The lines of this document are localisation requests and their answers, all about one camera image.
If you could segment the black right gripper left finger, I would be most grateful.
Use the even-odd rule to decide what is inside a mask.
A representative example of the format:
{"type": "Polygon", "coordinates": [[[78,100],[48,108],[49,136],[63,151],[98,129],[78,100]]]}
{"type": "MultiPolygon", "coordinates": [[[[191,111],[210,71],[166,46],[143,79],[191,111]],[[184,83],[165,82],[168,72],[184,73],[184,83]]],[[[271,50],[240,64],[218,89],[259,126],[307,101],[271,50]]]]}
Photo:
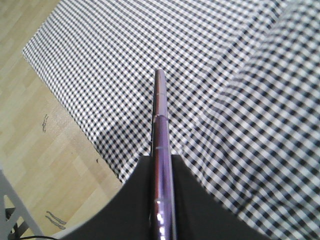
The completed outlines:
{"type": "Polygon", "coordinates": [[[142,156],[112,200],[61,240],[150,240],[152,158],[142,156]]]}

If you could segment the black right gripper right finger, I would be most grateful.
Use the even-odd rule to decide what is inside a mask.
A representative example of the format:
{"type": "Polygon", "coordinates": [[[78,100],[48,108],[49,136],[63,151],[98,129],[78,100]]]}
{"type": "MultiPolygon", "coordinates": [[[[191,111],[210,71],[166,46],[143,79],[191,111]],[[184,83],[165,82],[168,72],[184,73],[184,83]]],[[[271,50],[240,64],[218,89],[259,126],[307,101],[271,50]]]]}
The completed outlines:
{"type": "Polygon", "coordinates": [[[268,240],[216,202],[179,155],[172,155],[177,238],[179,240],[268,240]]]}

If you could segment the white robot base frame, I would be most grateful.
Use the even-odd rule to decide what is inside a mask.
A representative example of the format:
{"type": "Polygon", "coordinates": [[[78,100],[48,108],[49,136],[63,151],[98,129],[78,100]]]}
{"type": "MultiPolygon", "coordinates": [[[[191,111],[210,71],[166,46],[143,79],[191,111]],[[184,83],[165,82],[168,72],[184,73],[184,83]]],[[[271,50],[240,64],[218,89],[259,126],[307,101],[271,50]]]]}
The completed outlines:
{"type": "Polygon", "coordinates": [[[22,200],[0,171],[0,238],[18,240],[23,236],[41,236],[41,231],[22,200]]]}

